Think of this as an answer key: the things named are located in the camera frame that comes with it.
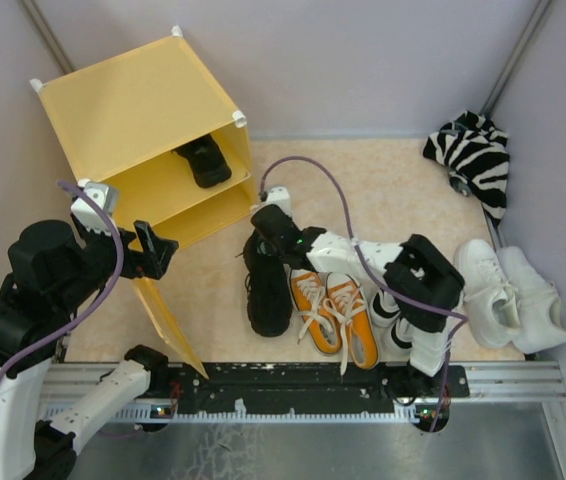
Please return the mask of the yellow cabinet door panel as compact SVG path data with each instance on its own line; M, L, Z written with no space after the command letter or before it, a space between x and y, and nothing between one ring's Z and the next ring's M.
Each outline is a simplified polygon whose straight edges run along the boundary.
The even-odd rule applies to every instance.
M180 357L181 361L193 367L205 379L209 375L184 335L175 315L164 300L156 282L147 277L132 280L132 287L143 304L159 337Z

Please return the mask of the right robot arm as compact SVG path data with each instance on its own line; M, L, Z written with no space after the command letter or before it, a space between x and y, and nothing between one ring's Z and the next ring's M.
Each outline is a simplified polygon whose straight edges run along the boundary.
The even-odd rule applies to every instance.
M274 204L258 210L251 223L288 266L367 278L391 294L401 317L412 327L411 387L429 396L444 385L447 321L455 315L465 282L426 237L413 234L400 244L375 243L348 239L322 227L301 230Z

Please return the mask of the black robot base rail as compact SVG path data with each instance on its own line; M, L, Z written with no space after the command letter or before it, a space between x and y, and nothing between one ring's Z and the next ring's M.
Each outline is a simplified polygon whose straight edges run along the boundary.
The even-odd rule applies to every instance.
M203 378L173 364L160 384L126 405L117 422L156 431L168 423L430 422L470 395L466 372L451 366L428 377L402 363L370 370L336 363L209 363Z

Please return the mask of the black shoe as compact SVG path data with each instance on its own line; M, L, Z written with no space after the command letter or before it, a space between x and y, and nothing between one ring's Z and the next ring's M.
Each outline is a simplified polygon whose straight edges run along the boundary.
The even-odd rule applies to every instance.
M242 257L247 268L247 316L252 330L265 338L283 335L289 328L292 302L284 264L257 230L247 239Z
M178 146L172 152L187 160L200 188L211 188L231 178L232 171L210 134Z

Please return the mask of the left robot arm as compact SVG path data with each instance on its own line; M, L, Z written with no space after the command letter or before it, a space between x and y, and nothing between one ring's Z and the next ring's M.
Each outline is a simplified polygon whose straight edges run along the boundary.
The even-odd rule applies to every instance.
M79 307L104 294L117 261L114 241L78 221L43 220L8 250L0 288L0 369L14 355L69 325ZM126 404L171 384L166 355L143 345L73 406L39 417L39 396L56 344L27 353L0 381L0 479L66 479L87 442Z

